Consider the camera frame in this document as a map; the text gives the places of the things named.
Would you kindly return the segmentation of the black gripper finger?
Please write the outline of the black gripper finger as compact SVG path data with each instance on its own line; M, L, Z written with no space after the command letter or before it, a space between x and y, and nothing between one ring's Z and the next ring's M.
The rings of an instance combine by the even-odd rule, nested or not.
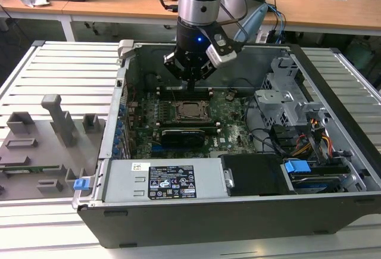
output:
M191 74L191 91L195 89L195 84L199 80L205 80L216 71L213 65L204 65L201 68L195 68Z
M179 60L175 53L164 56L164 66L177 79L186 83L188 91L192 91L192 68L189 64L178 66Z

